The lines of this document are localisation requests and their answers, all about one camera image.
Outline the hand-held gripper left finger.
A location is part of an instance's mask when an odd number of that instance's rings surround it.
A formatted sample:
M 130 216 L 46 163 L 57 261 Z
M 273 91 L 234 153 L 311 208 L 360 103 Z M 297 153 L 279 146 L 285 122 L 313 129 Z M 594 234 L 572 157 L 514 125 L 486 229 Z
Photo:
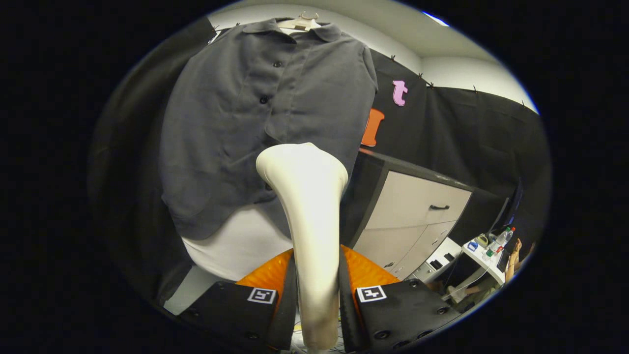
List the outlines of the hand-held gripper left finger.
M 232 284 L 216 282 L 180 314 L 213 340 L 212 354 L 280 354 L 291 345 L 297 311 L 293 250 Z

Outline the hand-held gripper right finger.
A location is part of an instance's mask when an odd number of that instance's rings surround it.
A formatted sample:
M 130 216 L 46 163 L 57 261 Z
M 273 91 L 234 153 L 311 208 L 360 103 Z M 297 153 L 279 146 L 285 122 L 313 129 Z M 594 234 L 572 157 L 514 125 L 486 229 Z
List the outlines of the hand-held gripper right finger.
M 460 312 L 418 279 L 399 280 L 340 246 L 340 321 L 349 354 L 409 354 Z

